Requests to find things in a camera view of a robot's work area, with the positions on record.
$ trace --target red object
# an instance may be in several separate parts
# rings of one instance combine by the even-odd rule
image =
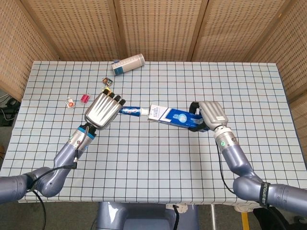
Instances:
[[[90,95],[88,95],[88,94],[83,94],[83,96],[82,96],[82,98],[81,98],[81,102],[83,102],[83,103],[87,103],[88,102],[88,100],[90,99]]]

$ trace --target white tablecloth with black grid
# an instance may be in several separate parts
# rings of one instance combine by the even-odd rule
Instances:
[[[275,64],[146,62],[114,76],[111,62],[35,61],[0,172],[19,175],[53,167],[83,114],[102,91],[102,79],[126,106],[151,104],[188,110],[193,101],[217,101],[255,172],[270,183],[307,188],[307,172],[283,84]],[[87,104],[80,102],[91,95]],[[67,108],[71,97],[76,105]],[[223,159],[230,188],[237,176]],[[61,192],[49,201],[222,203],[250,205],[231,194],[219,172],[213,132],[118,115],[80,158]],[[36,201],[28,194],[23,201]]]

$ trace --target robotic hand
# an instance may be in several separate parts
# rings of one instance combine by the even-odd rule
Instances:
[[[120,96],[104,90],[85,112],[85,125],[80,125],[54,159],[54,168],[42,167],[19,176],[0,177],[0,204],[19,200],[26,192],[37,189],[43,196],[58,194],[71,169],[93,141],[95,131],[105,129],[125,103]]]
[[[262,207],[269,205],[307,216],[307,190],[262,181],[252,169],[236,137],[228,128],[227,116],[217,102],[193,102],[190,112],[199,108],[204,122],[199,128],[214,131],[214,139],[222,152],[229,169],[239,175],[233,184],[234,193],[243,200],[256,201]]]

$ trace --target blue toothpaste box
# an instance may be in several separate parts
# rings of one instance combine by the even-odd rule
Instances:
[[[181,128],[194,128],[203,122],[201,115],[154,104],[150,106],[148,120]]]

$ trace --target can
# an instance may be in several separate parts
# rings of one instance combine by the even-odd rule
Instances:
[[[119,75],[130,71],[132,69],[136,69],[145,65],[145,59],[143,54],[137,54],[132,57],[121,60],[117,63],[112,64],[112,69],[115,75]]]

